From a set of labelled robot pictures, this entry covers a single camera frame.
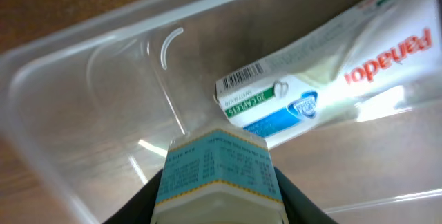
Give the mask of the small gold-lid balm jar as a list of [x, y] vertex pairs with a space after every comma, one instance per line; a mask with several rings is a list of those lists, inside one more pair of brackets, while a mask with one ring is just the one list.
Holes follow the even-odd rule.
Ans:
[[265, 140], [230, 124], [210, 124], [176, 138], [151, 221], [288, 223]]

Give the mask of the white Panadol box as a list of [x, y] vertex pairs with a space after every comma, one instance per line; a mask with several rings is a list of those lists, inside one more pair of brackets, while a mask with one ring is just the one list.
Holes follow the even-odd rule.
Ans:
[[441, 67], [439, 0], [364, 0], [215, 84], [231, 124], [278, 146]]

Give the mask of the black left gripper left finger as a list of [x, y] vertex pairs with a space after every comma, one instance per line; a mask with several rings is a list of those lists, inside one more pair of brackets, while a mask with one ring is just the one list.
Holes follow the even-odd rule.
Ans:
[[159, 170], [129, 202], [104, 221], [104, 224], [149, 224], [153, 216], [162, 172], [162, 169]]

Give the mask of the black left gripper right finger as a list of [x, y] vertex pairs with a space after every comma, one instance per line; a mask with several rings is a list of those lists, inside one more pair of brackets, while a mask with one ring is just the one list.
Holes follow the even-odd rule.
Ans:
[[337, 224], [274, 167], [289, 224]]

